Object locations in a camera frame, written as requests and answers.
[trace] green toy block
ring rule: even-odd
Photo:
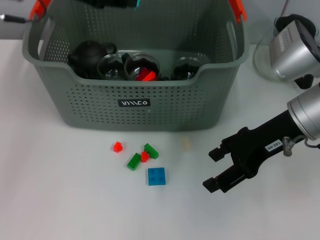
[[[131,170],[135,170],[138,167],[140,162],[141,162],[141,155],[136,153],[127,164],[127,167]]]
[[[157,159],[159,157],[159,153],[147,143],[144,145],[144,151],[147,152],[152,159]]]

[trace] orange basket handle clip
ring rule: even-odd
[[[52,0],[42,0],[46,8],[48,8],[49,4],[51,3]],[[42,17],[43,14],[45,13],[44,7],[41,5],[41,3],[36,0],[35,4],[30,12],[30,19],[32,20],[35,15],[38,16],[38,18]]]
[[[242,0],[229,0],[231,8],[233,10],[235,20],[239,24],[241,23],[241,15],[244,21],[247,21],[247,13]]]

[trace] lego brick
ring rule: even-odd
[[[113,151],[116,153],[121,152],[123,149],[121,142],[116,142],[115,145],[113,146]]]
[[[152,146],[150,146],[149,143],[144,145],[144,151],[147,152],[152,159],[157,159],[159,157],[159,153]]]
[[[150,158],[149,154],[146,151],[143,151],[141,153],[141,162],[146,163],[148,159]]]
[[[156,73],[154,71],[151,71],[142,81],[143,82],[149,82],[149,81],[153,81],[156,78]]]
[[[148,185],[166,185],[166,174],[164,167],[148,168]]]
[[[140,162],[141,162],[141,155],[136,153],[127,164],[127,167],[131,170],[135,170],[138,167]]]
[[[146,76],[148,76],[150,71],[146,68],[143,68],[139,75],[136,77],[136,81],[142,81]]]

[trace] basket label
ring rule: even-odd
[[[127,107],[150,107],[150,99],[118,99],[119,107],[127,108]]]

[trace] red toy block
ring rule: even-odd
[[[156,78],[156,73],[154,71],[150,72],[142,81],[143,82],[149,82],[149,81],[153,81]]]
[[[141,162],[146,163],[148,159],[150,158],[149,154],[146,151],[143,151],[141,153]]]
[[[150,71],[146,68],[143,68],[140,74],[136,77],[136,81],[142,81],[146,76],[148,76]]]
[[[113,146],[113,151],[116,152],[116,153],[121,152],[122,149],[124,149],[124,148],[122,147],[121,142],[118,142],[118,141],[117,141],[117,142],[115,143],[115,145]]]

